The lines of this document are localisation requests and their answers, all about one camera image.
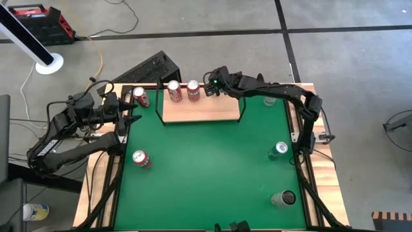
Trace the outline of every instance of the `red soda can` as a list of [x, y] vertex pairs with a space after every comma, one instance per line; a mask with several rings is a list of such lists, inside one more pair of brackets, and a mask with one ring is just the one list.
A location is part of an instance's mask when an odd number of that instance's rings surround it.
[[199, 82], [191, 80], [187, 83], [187, 97], [192, 102], [198, 101], [200, 99]]
[[139, 102], [142, 107], [150, 106], [150, 99], [146, 91], [142, 87], [137, 87], [133, 90], [133, 97]]
[[182, 89], [177, 81], [171, 81], [167, 84], [167, 89], [169, 90], [170, 99], [173, 102], [180, 102], [182, 100]]
[[144, 151], [135, 151], [133, 153], [133, 162], [143, 169], [149, 169], [152, 166], [152, 160]]

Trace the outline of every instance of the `wooden table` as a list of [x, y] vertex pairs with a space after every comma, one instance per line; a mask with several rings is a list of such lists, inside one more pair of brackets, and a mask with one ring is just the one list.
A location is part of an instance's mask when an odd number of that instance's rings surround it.
[[[144, 86], [153, 86], [154, 84], [142, 84], [142, 83], [115, 84], [114, 92], [116, 92], [118, 96], [120, 96], [122, 93], [123, 85], [125, 86], [133, 85], [133, 86], [144, 87]], [[312, 83], [302, 83], [298, 85], [300, 85], [302, 88], [306, 90], [315, 92], [315, 88]], [[294, 131], [299, 131], [294, 106], [291, 103], [289, 105], [290, 105], [290, 113], [292, 116], [292, 123], [293, 123]], [[114, 124], [105, 124], [98, 131], [98, 133], [106, 133], [108, 131], [114, 131], [114, 129], [115, 129]], [[323, 132], [323, 131], [325, 131], [324, 123], [323, 123], [322, 117], [319, 117], [319, 119], [315, 123], [314, 132]], [[332, 157], [329, 145], [316, 144], [315, 149]], [[88, 167], [87, 167], [89, 183], [91, 183], [90, 181], [91, 173], [93, 171], [93, 168], [96, 166], [94, 180], [93, 180], [93, 194], [91, 196], [91, 208], [92, 209], [95, 207], [95, 205], [97, 204], [97, 202], [100, 200], [102, 196], [104, 179], [106, 176], [106, 170], [107, 170], [108, 160], [109, 160], [108, 155], [103, 154], [103, 157], [101, 157], [98, 164], [96, 164], [96, 161], [99, 155], [100, 155], [100, 152], [90, 155], [89, 161], [88, 161]], [[312, 159], [312, 167], [314, 171], [314, 176], [315, 176], [315, 181], [316, 181], [319, 197], [322, 199], [322, 201], [325, 203], [328, 209], [335, 215], [338, 221], [340, 221], [341, 223], [345, 225], [348, 225], [349, 224], [348, 217], [346, 215], [346, 210], [345, 210], [342, 195], [341, 195], [341, 189], [339, 187], [339, 182], [337, 180], [336, 171], [334, 169], [333, 163], [325, 159], [324, 157], [317, 155], [316, 152], [314, 152], [314, 154], [311, 156], [311, 159]], [[115, 172], [117, 169], [117, 164], [116, 164], [117, 162], [118, 162], [118, 158], [116, 158], [114, 165], [113, 165], [112, 178], [115, 176]], [[303, 164], [303, 169], [304, 169], [305, 175], [307, 175], [306, 164]], [[308, 207], [309, 207], [312, 225], [317, 226], [314, 203], [312, 199], [310, 198], [309, 194], [306, 193], [306, 196], [308, 199]], [[110, 216], [112, 202], [113, 202], [113, 194], [106, 203], [106, 210], [104, 211], [102, 226], [109, 225], [109, 216]], [[87, 192], [86, 181], [84, 181], [82, 191], [80, 193], [79, 204], [77, 206], [77, 212], [75, 215], [73, 226], [77, 226], [85, 220], [88, 214], [87, 210], [88, 210], [88, 192]]]

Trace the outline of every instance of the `toolbox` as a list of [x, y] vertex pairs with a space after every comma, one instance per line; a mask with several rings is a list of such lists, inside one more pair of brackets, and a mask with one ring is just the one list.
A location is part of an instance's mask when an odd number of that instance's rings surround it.
[[34, 4], [8, 6], [8, 10], [43, 46], [72, 44], [75, 40], [76, 32], [54, 7]]

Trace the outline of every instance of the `green mat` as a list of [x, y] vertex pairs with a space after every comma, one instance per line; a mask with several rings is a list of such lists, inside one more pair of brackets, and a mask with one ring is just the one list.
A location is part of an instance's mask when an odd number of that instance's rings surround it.
[[[213, 229], [219, 223], [247, 220], [252, 229], [305, 228], [304, 214], [285, 107], [262, 97], [247, 99], [240, 123], [193, 122], [163, 126], [151, 107], [138, 108], [127, 143], [115, 229]], [[287, 154], [271, 161], [267, 153], [277, 142]], [[153, 166], [144, 170], [132, 160], [144, 150]], [[293, 206], [271, 204], [274, 193], [292, 190]]]

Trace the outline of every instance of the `concrete floor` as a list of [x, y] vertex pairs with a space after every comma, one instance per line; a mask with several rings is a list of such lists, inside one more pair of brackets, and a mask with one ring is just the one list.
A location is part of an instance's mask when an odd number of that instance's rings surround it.
[[[73, 17], [58, 1], [9, 0], [8, 5], [39, 2], [62, 9], [76, 28]], [[105, 28], [127, 30], [134, 23], [124, 5], [109, 5], [101, 0], [66, 2], [84, 27], [77, 30], [80, 35], [84, 35], [80, 31], [92, 34]], [[130, 34], [280, 28], [272, 0], [127, 2], [140, 20]], [[281, 4], [288, 28], [412, 24], [410, 1], [288, 0]], [[332, 132], [337, 136], [331, 148], [350, 224], [373, 229], [372, 211], [410, 213], [412, 154], [389, 142], [382, 123], [396, 112], [411, 108], [412, 31], [290, 34], [290, 38], [301, 80], [315, 83]], [[113, 79], [163, 50], [180, 67], [184, 81], [200, 80], [203, 73], [221, 65], [247, 75], [260, 72], [268, 81], [292, 81], [281, 34], [112, 40], [97, 41], [97, 45], [105, 63], [101, 79]], [[99, 66], [98, 53], [88, 41], [48, 49], [63, 55], [65, 65], [50, 76], [34, 73], [27, 83], [25, 92], [32, 119], [46, 119], [48, 102], [81, 92]], [[0, 54], [0, 79], [4, 83], [0, 93], [12, 96], [12, 117], [25, 118], [19, 88], [32, 60], [14, 44], [0, 44]], [[52, 113], [58, 110], [61, 108], [56, 106]], [[38, 135], [44, 133], [33, 129]], [[405, 147], [411, 144], [410, 134], [404, 130], [392, 136]], [[10, 152], [25, 153], [35, 141], [24, 128], [11, 127]], [[68, 141], [62, 149], [75, 143]], [[79, 169], [70, 177], [83, 174], [84, 169]], [[32, 186], [28, 198], [38, 191], [38, 187]], [[28, 230], [43, 226], [68, 229], [78, 197], [46, 190], [35, 202], [50, 205], [51, 215], [43, 222], [29, 223]]]

